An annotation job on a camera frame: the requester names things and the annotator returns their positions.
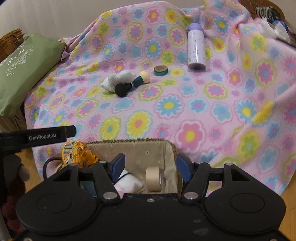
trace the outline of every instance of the floral blanket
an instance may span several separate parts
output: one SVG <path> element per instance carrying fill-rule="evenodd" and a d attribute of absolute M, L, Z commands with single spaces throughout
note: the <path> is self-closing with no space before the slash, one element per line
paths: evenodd
<path fill-rule="evenodd" d="M 186 26 L 205 30 L 206 72 L 187 70 Z M 296 52 L 266 39 L 238 0 L 179 9 L 148 2 L 101 14 L 28 94 L 28 128 L 75 125 L 73 139 L 164 138 L 192 161 L 232 162 L 281 194 L 296 169 Z M 155 76 L 164 64 L 169 74 Z M 108 75 L 146 70 L 151 82 L 120 98 Z M 39 172 L 62 143 L 36 147 Z"/>

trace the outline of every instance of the silver bolt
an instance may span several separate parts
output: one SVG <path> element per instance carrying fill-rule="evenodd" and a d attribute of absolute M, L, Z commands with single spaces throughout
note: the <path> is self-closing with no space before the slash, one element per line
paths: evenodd
<path fill-rule="evenodd" d="M 115 198 L 117 198 L 117 193 L 115 193 L 115 192 L 105 192 L 104 194 L 103 194 L 103 197 L 105 198 L 105 199 L 108 199 L 108 200 L 112 200 L 112 199 L 115 199 Z"/>
<path fill-rule="evenodd" d="M 193 200 L 198 198 L 198 194 L 196 192 L 187 192 L 184 194 L 184 197 L 188 200 Z"/>
<path fill-rule="evenodd" d="M 153 198 L 148 198 L 147 202 L 154 202 L 155 200 Z"/>

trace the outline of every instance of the tape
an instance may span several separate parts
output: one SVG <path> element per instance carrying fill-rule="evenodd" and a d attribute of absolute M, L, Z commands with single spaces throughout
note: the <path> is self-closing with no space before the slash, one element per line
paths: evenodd
<path fill-rule="evenodd" d="M 147 167 L 146 187 L 149 192 L 159 192 L 162 188 L 162 177 L 159 167 Z"/>
<path fill-rule="evenodd" d="M 157 65 L 154 67 L 154 75 L 156 76 L 164 76 L 168 73 L 168 68 L 165 65 Z"/>

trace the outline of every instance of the green bag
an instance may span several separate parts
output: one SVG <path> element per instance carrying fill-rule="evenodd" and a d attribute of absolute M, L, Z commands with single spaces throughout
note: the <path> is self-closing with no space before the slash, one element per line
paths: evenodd
<path fill-rule="evenodd" d="M 61 60 L 66 44 L 37 34 L 0 63 L 0 115 L 14 116 L 26 94 Z"/>

